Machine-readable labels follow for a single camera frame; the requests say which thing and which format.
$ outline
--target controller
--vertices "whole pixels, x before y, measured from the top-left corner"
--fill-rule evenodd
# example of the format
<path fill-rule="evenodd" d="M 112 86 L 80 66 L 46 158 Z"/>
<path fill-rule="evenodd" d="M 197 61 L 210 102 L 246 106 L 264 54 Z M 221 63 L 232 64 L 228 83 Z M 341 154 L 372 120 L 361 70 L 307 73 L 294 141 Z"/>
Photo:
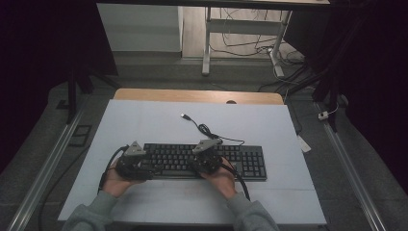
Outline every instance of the controller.
<path fill-rule="evenodd" d="M 161 168 L 141 167 L 140 162 L 147 158 L 146 151 L 134 141 L 117 160 L 115 170 L 126 180 L 151 180 L 156 172 L 161 171 Z"/>
<path fill-rule="evenodd" d="M 220 139 L 200 141 L 192 150 L 192 153 L 196 156 L 189 162 L 190 167 L 198 173 L 211 175 L 216 172 L 222 163 L 222 158 L 214 150 L 214 146 L 219 143 L 221 143 Z"/>

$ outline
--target person's left hand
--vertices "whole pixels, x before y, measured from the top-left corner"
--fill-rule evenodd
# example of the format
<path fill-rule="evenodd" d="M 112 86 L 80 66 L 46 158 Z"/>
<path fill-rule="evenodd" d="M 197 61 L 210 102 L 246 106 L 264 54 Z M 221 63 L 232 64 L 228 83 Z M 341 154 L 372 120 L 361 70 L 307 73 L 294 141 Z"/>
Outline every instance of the person's left hand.
<path fill-rule="evenodd" d="M 123 179 L 119 176 L 119 174 L 117 174 L 115 170 L 116 162 L 117 160 L 114 161 L 114 163 L 109 168 L 102 190 L 118 198 L 123 195 L 129 187 L 141 184 L 145 181 L 129 181 Z"/>

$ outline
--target dark background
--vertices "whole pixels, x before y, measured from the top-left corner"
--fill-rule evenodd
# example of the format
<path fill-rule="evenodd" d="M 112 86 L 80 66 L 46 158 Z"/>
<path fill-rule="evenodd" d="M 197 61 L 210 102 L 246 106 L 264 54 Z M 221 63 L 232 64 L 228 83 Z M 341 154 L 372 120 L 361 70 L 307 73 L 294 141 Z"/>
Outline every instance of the dark background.
<path fill-rule="evenodd" d="M 117 73 L 93 1 L 0 4 L 2 171 L 38 121 L 53 87 L 86 67 Z"/>
<path fill-rule="evenodd" d="M 0 4 L 3 170 L 38 121 L 50 89 L 84 65 L 102 74 L 116 74 L 116 70 L 94 2 L 9 0 Z M 348 117 L 406 192 L 407 15 L 403 1 L 377 1 L 345 54 L 340 82 L 341 93 L 349 101 Z M 319 35 L 321 50 L 352 25 L 353 16 L 348 12 L 329 16 L 327 30 Z"/>

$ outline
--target gray floor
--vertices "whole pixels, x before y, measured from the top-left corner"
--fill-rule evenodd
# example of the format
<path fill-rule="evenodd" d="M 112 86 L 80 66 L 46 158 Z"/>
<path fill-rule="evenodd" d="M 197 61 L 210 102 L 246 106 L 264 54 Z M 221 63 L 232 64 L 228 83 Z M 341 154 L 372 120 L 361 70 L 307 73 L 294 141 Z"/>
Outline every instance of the gray floor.
<path fill-rule="evenodd" d="M 119 77 L 113 77 L 125 88 L 256 91 L 263 84 L 277 81 L 271 75 L 270 62 L 213 60 L 211 75 L 202 77 L 200 61 L 152 57 L 133 59 L 132 62 L 137 61 L 137 63 L 132 65 L 129 65 L 131 62 L 119 63 Z M 288 66 L 284 70 L 289 74 L 295 69 L 296 66 Z M 95 91 L 90 96 L 84 115 L 79 122 L 79 125 L 90 126 L 89 137 L 71 138 L 72 145 L 64 152 L 48 185 L 47 192 L 77 155 L 91 143 L 106 105 L 114 96 L 115 90 L 104 82 L 96 78 L 92 78 L 92 82 L 95 85 Z M 263 91 L 274 91 L 276 86 L 264 88 Z M 287 98 L 285 102 L 291 111 L 295 129 L 312 147 L 312 151 L 304 156 L 328 222 L 328 225 L 322 227 L 322 230 L 371 230 L 365 213 L 324 131 L 323 124 L 317 119 L 318 110 L 311 99 L 311 93 L 312 89 L 302 90 Z M 39 168 L 62 132 L 67 111 L 57 108 L 61 100 L 66 99 L 66 85 L 58 86 L 50 91 L 49 103 L 41 119 L 8 168 L 0 175 L 0 230 L 6 230 L 8 227 Z M 345 105 L 341 104 L 337 111 L 338 134 L 381 217 L 388 230 L 408 230 L 407 195 L 373 148 L 350 124 L 344 110 Z M 61 229 L 62 224 L 57 222 L 57 217 L 84 158 L 85 155 L 80 157 L 47 198 L 41 217 L 42 230 Z M 38 209 L 36 209 L 26 230 L 38 230 L 38 214 Z M 115 223 L 108 229 L 132 230 L 133 228 L 129 224 Z M 282 229 L 303 230 L 301 227 L 290 226 L 282 227 Z M 139 227 L 137 230 L 179 229 Z M 318 227 L 308 227 L 307 230 L 318 230 Z"/>

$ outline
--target hand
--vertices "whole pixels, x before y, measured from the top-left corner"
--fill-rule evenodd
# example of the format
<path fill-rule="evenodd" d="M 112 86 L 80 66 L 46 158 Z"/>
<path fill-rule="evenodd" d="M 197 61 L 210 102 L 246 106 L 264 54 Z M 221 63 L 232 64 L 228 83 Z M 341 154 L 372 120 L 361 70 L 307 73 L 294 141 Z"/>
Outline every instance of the hand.
<path fill-rule="evenodd" d="M 232 168 L 225 158 L 222 158 L 222 163 Z M 200 173 L 200 175 L 210 181 L 226 199 L 233 197 L 237 193 L 237 191 L 235 191 L 234 175 L 223 167 L 220 167 L 211 175 L 207 173 Z"/>
<path fill-rule="evenodd" d="M 102 190 L 118 198 L 123 195 L 129 187 L 143 183 L 144 181 L 128 181 L 123 179 L 115 170 L 116 163 L 117 160 L 114 161 L 109 168 Z"/>

